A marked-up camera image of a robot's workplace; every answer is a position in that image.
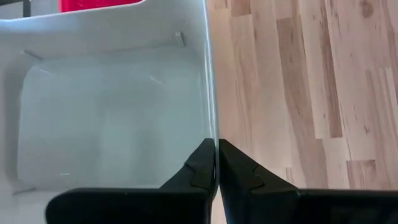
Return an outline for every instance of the white plastic surface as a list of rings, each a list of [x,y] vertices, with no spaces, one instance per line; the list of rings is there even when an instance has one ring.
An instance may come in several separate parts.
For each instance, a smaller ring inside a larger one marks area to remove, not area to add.
[[[0,20],[0,54],[0,223],[44,223],[72,188],[160,187],[217,140],[204,0]]]

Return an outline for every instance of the floor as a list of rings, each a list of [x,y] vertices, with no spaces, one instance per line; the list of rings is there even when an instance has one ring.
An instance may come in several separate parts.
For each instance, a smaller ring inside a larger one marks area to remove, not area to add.
[[[398,189],[398,1],[208,0],[220,137],[297,187]],[[220,197],[213,223],[225,223]]]

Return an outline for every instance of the light wood plank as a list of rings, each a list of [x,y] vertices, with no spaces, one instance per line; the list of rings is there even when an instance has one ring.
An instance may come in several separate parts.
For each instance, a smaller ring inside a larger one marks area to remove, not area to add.
[[[325,2],[301,0],[300,5],[315,137],[343,137]]]
[[[244,16],[251,13],[250,0],[229,0],[232,16]]]
[[[348,161],[347,168],[352,189],[382,189],[377,179],[376,161]]]
[[[392,69],[366,71],[375,130],[377,176],[385,189],[398,188],[398,105]]]
[[[351,158],[347,139],[323,139],[322,143],[326,153],[328,188],[349,189],[347,161],[350,161]]]
[[[395,88],[398,89],[398,1],[381,1],[387,29],[387,43]]]
[[[285,102],[279,40],[272,0],[252,0],[252,22],[256,50],[257,74],[264,106],[254,121],[254,130],[266,142],[256,145],[256,159],[266,167],[290,167],[288,111]]]
[[[210,35],[218,98],[220,137],[248,153],[252,151],[249,121],[236,80],[229,9],[209,9]]]
[[[293,17],[292,0],[274,0],[276,19]]]
[[[326,188],[326,157],[322,142],[315,139],[300,18],[277,20],[277,29],[286,102],[306,183]]]
[[[355,0],[331,0],[326,5],[343,134],[353,160],[376,156],[371,102],[364,96],[368,92],[365,71],[377,70],[388,62],[386,29],[379,1],[364,6]]]

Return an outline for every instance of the red plastic lid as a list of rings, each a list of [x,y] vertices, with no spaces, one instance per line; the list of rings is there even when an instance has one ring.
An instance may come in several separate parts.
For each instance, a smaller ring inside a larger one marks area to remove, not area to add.
[[[70,12],[99,7],[118,6],[141,2],[142,0],[58,0],[60,12]]]

